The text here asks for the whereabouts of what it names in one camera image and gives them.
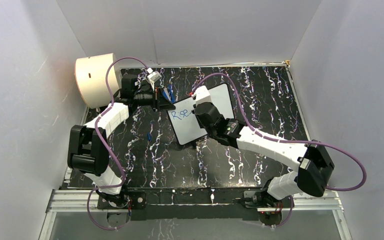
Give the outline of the black framed whiteboard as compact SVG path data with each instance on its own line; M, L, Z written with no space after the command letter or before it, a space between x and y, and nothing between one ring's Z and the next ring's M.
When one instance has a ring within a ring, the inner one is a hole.
M229 85L222 83L210 88L208 91L211 101L219 113L225 118L234 118L234 108ZM192 113L194 104L195 101L190 96L176 102L174 104L174 110L167 111L174 135L180 145L185 145L207 134L203 128L200 128L197 118Z

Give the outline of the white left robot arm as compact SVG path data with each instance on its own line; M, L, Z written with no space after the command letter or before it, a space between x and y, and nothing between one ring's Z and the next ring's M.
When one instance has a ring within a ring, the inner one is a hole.
M126 175L121 170L118 177L109 166L115 154L108 143L115 129L125 122L138 107L150 106L155 112L173 110L167 89L159 83L158 71L149 73L145 83L138 76L125 74L119 81L118 90L110 90L108 107L84 125L74 125L70 130L67 164L90 178L97 191L110 195L110 202L117 208L129 203L129 194L122 190Z

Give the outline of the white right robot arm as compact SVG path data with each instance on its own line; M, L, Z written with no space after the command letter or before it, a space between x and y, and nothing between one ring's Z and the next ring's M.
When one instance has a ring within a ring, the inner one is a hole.
M211 102L196 105L193 113L199 126L218 143L263 155L291 169L265 183L260 199L266 206L275 207L285 197L299 193L324 195L335 165L320 143L288 142L251 130L243 121L225 118Z

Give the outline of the cream cylindrical drum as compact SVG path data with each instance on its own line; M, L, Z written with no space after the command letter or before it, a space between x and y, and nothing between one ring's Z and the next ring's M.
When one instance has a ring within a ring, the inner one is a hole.
M82 57L75 61L74 75L77 88L89 108L100 108L111 102L106 74L108 74L108 84L112 93L121 87L121 73L118 72L118 65L115 64L108 70L116 59L114 53L107 53Z

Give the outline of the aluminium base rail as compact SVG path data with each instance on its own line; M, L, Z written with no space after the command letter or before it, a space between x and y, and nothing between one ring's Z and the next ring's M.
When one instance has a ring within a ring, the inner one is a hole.
M88 190L52 193L41 240L349 240L338 194L295 195L246 209L240 188L148 189L143 210L110 208Z

